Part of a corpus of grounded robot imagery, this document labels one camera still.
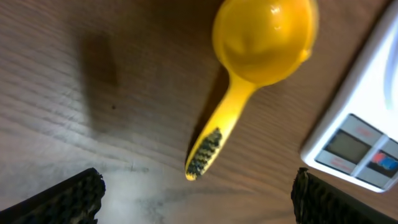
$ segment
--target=white digital scale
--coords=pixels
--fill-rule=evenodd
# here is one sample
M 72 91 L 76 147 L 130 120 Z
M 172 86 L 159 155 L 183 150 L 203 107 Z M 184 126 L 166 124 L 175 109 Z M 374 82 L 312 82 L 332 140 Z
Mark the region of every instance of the white digital scale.
M 305 143 L 311 167 L 375 192 L 398 179 L 398 0 Z

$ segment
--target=yellow plastic spoon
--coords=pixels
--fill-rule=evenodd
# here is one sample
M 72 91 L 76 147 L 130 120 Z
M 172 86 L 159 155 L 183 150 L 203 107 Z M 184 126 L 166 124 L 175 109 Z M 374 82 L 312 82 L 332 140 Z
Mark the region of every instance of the yellow plastic spoon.
M 223 3 L 214 23 L 213 46 L 229 73 L 229 87 L 188 156 L 188 180 L 203 175 L 214 162 L 249 97 L 287 78 L 309 58 L 317 29 L 314 0 Z

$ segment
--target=gray button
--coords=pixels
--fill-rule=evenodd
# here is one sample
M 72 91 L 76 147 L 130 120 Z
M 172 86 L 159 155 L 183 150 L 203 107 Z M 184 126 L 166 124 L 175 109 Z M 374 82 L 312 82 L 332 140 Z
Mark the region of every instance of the gray button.
M 321 153 L 319 153 L 316 160 L 347 174 L 352 173 L 356 167 L 356 165 L 352 162 L 349 162 L 325 150 L 322 150 Z
M 381 149 L 384 152 L 386 152 L 398 159 L 398 144 L 396 142 L 394 142 L 393 140 L 391 140 L 391 139 L 388 140 L 388 142 L 385 145 L 383 145 L 383 147 L 381 147 Z
M 371 184 L 374 184 L 380 188 L 383 188 L 386 183 L 390 180 L 389 177 L 382 175 L 368 167 L 365 167 L 357 176 L 358 179 L 364 180 Z
M 341 125 L 341 129 L 370 146 L 376 143 L 376 141 L 382 136 L 379 131 L 370 127 L 368 124 L 353 115 L 349 115 L 346 118 L 343 125 Z

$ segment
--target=yellow handle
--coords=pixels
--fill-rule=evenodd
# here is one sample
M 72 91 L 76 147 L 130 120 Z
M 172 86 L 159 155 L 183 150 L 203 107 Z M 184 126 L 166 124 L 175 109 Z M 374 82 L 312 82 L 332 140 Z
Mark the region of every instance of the yellow handle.
M 211 166 L 231 134 L 244 105 L 257 88 L 255 84 L 235 74 L 229 76 L 229 87 L 223 100 L 211 115 L 188 156 L 185 164 L 188 180 L 195 180 Z

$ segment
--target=wood grain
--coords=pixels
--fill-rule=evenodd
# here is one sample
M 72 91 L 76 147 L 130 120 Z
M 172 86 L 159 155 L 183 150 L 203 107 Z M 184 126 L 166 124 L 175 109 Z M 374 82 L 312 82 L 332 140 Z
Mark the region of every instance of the wood grain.
M 211 46 L 221 0 L 0 1 L 0 209 L 89 167 L 100 223 L 293 223 L 299 149 L 387 0 L 319 1 L 311 59 L 248 103 L 217 162 L 186 151 L 226 87 Z M 384 194 L 315 175 L 398 218 Z

